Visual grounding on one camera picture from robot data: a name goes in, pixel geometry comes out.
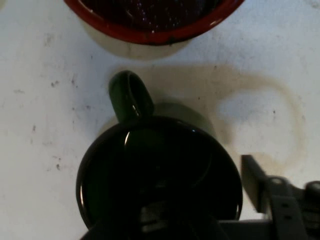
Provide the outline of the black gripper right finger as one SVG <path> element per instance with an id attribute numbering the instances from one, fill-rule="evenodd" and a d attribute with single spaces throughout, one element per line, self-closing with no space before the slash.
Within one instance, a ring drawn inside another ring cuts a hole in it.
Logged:
<path id="1" fill-rule="evenodd" d="M 255 210 L 264 220 L 244 223 L 249 233 L 318 233 L 320 231 L 320 182 L 304 188 L 285 177 L 268 175 L 252 155 L 241 156 L 241 180 Z"/>

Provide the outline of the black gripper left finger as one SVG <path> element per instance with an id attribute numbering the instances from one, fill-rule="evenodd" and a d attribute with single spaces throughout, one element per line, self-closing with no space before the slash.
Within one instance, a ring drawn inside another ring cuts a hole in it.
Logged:
<path id="1" fill-rule="evenodd" d="M 178 222 L 179 206 L 169 200 L 156 200 L 141 208 L 139 225 L 141 229 L 169 229 Z"/>

